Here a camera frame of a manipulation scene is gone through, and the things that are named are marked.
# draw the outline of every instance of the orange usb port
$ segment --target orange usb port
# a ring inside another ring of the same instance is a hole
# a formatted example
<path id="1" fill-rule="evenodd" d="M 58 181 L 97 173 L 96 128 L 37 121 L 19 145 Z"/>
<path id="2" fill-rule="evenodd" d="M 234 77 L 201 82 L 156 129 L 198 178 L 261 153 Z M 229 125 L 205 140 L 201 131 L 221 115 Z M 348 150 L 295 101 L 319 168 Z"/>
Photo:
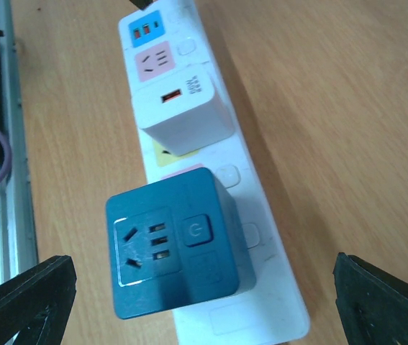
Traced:
<path id="1" fill-rule="evenodd" d="M 181 96 L 181 90 L 175 90 L 173 92 L 167 93 L 166 95 L 162 96 L 162 103 L 168 102 L 176 97 Z"/>

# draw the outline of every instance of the charger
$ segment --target charger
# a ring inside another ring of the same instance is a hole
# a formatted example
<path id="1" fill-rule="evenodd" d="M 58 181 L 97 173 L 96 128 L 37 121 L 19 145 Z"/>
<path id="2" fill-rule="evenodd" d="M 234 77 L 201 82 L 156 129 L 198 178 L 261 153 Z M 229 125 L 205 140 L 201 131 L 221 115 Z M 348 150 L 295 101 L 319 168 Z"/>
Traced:
<path id="1" fill-rule="evenodd" d="M 114 309 L 122 319 L 255 285 L 235 202 L 206 168 L 111 197 L 106 221 Z"/>
<path id="2" fill-rule="evenodd" d="M 132 95 L 138 128 L 181 156 L 228 138 L 229 111 L 203 65 L 191 65 Z"/>

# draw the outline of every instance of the switch button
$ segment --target switch button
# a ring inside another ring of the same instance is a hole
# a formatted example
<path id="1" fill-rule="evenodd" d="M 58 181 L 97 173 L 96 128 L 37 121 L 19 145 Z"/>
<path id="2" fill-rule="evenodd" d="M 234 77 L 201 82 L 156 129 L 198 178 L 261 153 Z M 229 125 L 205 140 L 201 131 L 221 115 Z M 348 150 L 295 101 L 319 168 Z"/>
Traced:
<path id="1" fill-rule="evenodd" d="M 183 240 L 188 247 L 198 246 L 213 240 L 209 218 L 198 215 L 183 221 Z"/>
<path id="2" fill-rule="evenodd" d="M 192 38 L 186 38 L 178 44 L 179 55 L 188 55 L 196 50 L 196 42 Z"/>
<path id="3" fill-rule="evenodd" d="M 215 172 L 215 175 L 225 188 L 234 187 L 240 182 L 239 170 L 231 164 L 219 167 Z"/>

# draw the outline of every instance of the power button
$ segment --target power button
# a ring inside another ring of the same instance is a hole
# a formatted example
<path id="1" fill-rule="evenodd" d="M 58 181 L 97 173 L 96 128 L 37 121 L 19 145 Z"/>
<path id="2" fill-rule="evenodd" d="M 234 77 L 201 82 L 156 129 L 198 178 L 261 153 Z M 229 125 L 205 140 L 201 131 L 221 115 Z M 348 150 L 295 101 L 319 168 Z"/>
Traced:
<path id="1" fill-rule="evenodd" d="M 209 218 L 201 214 L 185 219 L 183 221 L 183 240 L 188 247 L 194 247 L 213 240 Z"/>

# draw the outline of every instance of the usb port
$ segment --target usb port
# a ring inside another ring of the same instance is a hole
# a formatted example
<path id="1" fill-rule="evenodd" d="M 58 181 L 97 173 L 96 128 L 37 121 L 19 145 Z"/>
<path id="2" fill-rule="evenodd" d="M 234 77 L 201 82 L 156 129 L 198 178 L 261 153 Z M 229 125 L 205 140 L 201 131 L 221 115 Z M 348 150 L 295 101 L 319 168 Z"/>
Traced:
<path id="1" fill-rule="evenodd" d="M 166 225 L 164 223 L 161 223 L 161 224 L 157 224 L 154 226 L 150 226 L 149 232 L 156 232 L 156 231 L 164 230 L 165 228 L 166 228 Z"/>
<path id="2" fill-rule="evenodd" d="M 168 102 L 174 98 L 181 96 L 181 90 L 175 90 L 173 92 L 167 93 L 166 95 L 162 96 L 162 103 Z"/>
<path id="3" fill-rule="evenodd" d="M 154 260 L 159 260 L 163 259 L 164 257 L 169 257 L 170 256 L 170 251 L 169 250 L 163 250 L 162 252 L 157 252 L 153 254 L 153 259 Z"/>
<path id="4" fill-rule="evenodd" d="M 158 239 L 151 239 L 151 246 L 158 246 L 159 244 L 168 242 L 167 236 L 159 237 Z"/>

